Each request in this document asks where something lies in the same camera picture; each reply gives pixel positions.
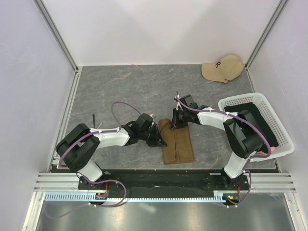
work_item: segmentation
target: brown cloth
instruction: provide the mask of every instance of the brown cloth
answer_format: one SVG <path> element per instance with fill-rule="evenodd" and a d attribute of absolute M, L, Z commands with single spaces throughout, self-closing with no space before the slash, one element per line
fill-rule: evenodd
<path fill-rule="evenodd" d="M 170 129 L 169 119 L 159 121 L 159 131 L 167 147 L 163 147 L 164 164 L 183 164 L 194 161 L 193 147 L 188 127 Z"/>

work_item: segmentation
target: black logo on cap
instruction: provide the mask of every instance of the black logo on cap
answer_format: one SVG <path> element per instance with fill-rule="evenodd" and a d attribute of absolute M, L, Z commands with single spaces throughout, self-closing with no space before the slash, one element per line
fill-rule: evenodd
<path fill-rule="evenodd" d="M 218 68 L 218 66 L 221 64 L 221 62 L 219 61 L 218 63 L 215 64 L 216 68 Z"/>

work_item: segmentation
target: laundry basket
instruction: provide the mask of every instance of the laundry basket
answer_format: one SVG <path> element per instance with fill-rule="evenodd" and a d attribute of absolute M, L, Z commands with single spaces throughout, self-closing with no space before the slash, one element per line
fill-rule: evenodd
<path fill-rule="evenodd" d="M 267 159 L 273 159 L 280 156 L 287 155 L 294 151 L 294 144 L 282 125 L 280 119 L 274 112 L 268 100 L 264 95 L 260 93 L 249 93 L 243 95 L 231 96 L 225 99 L 222 99 L 218 102 L 219 109 L 224 111 L 226 106 L 234 106 L 242 103 L 250 103 L 252 102 L 257 106 L 261 115 L 269 125 L 272 132 L 275 134 L 276 139 L 278 141 L 278 147 L 274 151 L 272 151 L 271 156 Z M 253 158 L 253 161 L 261 161 L 264 158 Z"/>

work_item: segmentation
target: baseball cap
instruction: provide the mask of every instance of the baseball cap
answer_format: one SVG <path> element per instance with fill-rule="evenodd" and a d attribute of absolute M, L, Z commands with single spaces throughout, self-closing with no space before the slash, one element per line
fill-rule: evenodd
<path fill-rule="evenodd" d="M 244 64 L 239 55 L 228 54 L 217 63 L 202 64 L 201 72 L 204 78 L 228 83 L 238 77 L 244 68 Z"/>

